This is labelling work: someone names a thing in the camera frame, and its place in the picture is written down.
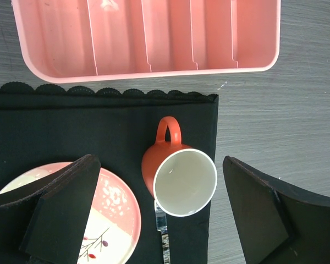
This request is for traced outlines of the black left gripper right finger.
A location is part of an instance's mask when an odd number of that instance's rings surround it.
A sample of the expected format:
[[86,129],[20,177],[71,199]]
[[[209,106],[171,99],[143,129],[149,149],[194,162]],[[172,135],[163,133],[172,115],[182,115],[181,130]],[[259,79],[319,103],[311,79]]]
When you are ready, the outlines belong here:
[[230,156],[223,174],[246,263],[330,263],[330,197]]

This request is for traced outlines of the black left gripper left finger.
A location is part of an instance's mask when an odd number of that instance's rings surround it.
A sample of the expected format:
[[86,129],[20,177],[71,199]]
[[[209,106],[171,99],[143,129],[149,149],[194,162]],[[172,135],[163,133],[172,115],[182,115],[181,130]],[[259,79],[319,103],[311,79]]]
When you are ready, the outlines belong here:
[[100,169],[85,155],[0,194],[0,263],[77,263]]

